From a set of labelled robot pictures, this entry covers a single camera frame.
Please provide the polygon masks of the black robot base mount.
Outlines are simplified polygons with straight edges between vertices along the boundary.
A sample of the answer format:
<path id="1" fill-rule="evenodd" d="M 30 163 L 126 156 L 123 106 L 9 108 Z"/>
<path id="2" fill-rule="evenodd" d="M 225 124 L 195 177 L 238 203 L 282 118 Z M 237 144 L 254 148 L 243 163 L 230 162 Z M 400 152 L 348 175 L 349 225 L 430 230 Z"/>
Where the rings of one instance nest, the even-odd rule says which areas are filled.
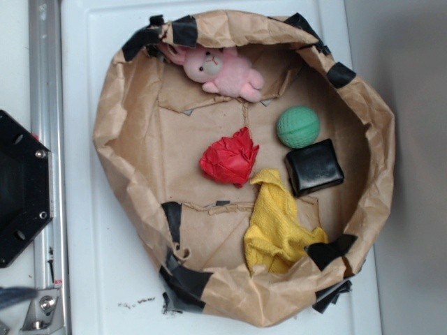
<path id="1" fill-rule="evenodd" d="M 9 267 L 52 219 L 50 151 L 1 111 L 1 268 Z"/>

